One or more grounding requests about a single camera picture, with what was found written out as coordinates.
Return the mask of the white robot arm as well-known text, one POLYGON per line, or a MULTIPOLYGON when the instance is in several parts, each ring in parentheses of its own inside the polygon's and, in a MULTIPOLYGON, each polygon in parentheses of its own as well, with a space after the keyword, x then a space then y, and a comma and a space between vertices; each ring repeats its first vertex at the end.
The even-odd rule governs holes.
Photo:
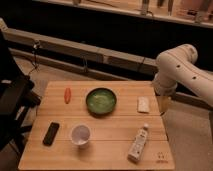
POLYGON ((155 92, 170 96, 181 84, 213 108, 213 74, 196 67, 197 59, 197 49, 191 44, 161 52, 156 58, 158 72, 152 81, 155 92))

